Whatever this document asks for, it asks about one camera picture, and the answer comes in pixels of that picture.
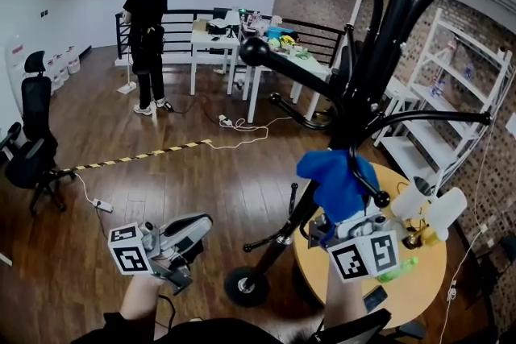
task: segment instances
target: brick wall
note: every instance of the brick wall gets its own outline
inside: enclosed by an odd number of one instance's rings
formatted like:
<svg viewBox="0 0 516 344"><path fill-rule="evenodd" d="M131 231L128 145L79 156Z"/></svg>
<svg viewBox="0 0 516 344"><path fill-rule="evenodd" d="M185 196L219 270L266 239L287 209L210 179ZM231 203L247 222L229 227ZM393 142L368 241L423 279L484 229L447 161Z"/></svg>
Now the brick wall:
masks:
<svg viewBox="0 0 516 344"><path fill-rule="evenodd" d="M355 0L276 0L274 13L292 19L307 20L336 28L343 28L351 15ZM495 23L482 13L454 0L437 0L423 14L412 31L404 56L400 59L394 76L406 83L415 68L422 48L427 41L428 32L435 17L437 8L443 9L443 17L454 26L459 27L473 38L479 40L494 52L500 46L516 52L516 36L504 27ZM372 0L364 0L356 20L356 38L363 39L372 13ZM436 52L446 46L451 34L443 31L437 34L436 44L432 51ZM464 47L458 47L453 62L458 70L473 61L475 73L472 82L481 90L489 90L496 72L476 54ZM422 71L421 82L430 84L437 68L429 65ZM447 79L445 94L458 110L477 109L477 103L461 85ZM489 156L485 161L481 184L476 203L476 215L479 222L486 222L494 216L495 221L489 225L489 231L479 237L473 250L478 254L485 250L487 240L497 242L504 234L516 231L516 139L505 129L510 115L516 112L516 83L511 87L506 100L501 106L494 124L493 136L489 145ZM456 136L448 124L441 123L439 131L453 141ZM478 229L474 211L474 196L481 161L485 153L489 133L478 143L473 153L466 159L456 174L448 181L445 189L452 186L461 188L468 198L468 208L459 218L469 242ZM496 260L500 267L506 266L503 259ZM511 267L498 281L491 297L493 309L500 330L507 330L516 319L516 267Z"/></svg>

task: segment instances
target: power strip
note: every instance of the power strip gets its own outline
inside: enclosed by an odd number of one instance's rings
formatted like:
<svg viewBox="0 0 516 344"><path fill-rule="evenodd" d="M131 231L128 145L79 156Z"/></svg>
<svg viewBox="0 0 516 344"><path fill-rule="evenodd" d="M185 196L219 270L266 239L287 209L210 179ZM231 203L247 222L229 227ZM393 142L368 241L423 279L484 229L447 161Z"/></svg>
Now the power strip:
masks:
<svg viewBox="0 0 516 344"><path fill-rule="evenodd" d="M104 201L101 201L101 200L95 198L94 205L95 205L95 208L102 209L103 211L106 211L109 213L113 212L113 205L108 202L104 202Z"/></svg>

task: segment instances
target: phone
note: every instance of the phone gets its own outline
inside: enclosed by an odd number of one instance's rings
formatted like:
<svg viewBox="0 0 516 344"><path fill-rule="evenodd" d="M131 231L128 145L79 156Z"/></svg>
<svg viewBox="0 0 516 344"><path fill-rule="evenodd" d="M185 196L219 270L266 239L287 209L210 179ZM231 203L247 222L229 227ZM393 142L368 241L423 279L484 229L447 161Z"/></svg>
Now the phone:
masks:
<svg viewBox="0 0 516 344"><path fill-rule="evenodd" d="M378 285L364 297L365 309L371 313L378 305L387 300L387 292L381 285Z"/></svg>

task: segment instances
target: white sneaker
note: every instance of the white sneaker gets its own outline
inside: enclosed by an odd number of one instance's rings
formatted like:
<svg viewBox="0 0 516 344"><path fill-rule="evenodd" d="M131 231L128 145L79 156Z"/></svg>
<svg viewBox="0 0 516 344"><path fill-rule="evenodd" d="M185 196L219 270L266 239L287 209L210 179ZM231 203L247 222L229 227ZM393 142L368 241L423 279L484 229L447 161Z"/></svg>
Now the white sneaker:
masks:
<svg viewBox="0 0 516 344"><path fill-rule="evenodd" d="M145 109L141 109L141 108L139 107L139 105L138 105L138 104L136 104L134 109L135 109L135 112L136 112L137 114L142 114L142 115L152 115L152 108L151 108L151 106L150 106L150 105L149 105L149 106L147 106Z"/></svg>
<svg viewBox="0 0 516 344"><path fill-rule="evenodd" d="M158 99L157 101L154 101L156 103L156 106L158 108L162 108L164 106L164 104L166 103L164 97L161 98L161 99Z"/></svg>

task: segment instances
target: white shelving unit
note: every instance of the white shelving unit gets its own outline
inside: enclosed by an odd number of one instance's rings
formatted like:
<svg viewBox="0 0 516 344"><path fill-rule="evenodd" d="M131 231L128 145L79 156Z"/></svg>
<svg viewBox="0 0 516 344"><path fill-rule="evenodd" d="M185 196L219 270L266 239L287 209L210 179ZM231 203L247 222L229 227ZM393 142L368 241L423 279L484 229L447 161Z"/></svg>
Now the white shelving unit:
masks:
<svg viewBox="0 0 516 344"><path fill-rule="evenodd" d="M510 67L512 52L508 51L504 56L498 56L467 33L443 20L442 13L441 9L437 10L427 42L407 84L407 90L412 91L421 98L419 108L430 106L438 111L456 111L456 108L443 96L433 94L430 86L416 83L418 74L423 67L429 62L433 62L440 67L439 75L443 72L448 73L472 93L479 101L479 112L489 111L491 115L494 115L500 108L514 79L515 71ZM430 47L438 27L444 27L453 32L457 43L463 44L469 51L480 55L498 70L497 78L488 95L479 90L464 74L443 61L444 51L435 54L430 53ZM393 113L400 112L405 107L405 97L401 97ZM437 193L441 184L446 182L464 162L487 129L486 126L479 124L468 125L465 122L449 122L449 124L460 137L456 147L447 142L428 121L405 121L402 123L406 130L418 141L419 146L424 148L424 151L433 160L433 163L427 160L427 157L420 152L412 140L405 135L399 134L402 128L401 125L396 128L393 136L381 136L380 143L410 180L413 180L415 176L425 178L434 186L434 192Z"/></svg>

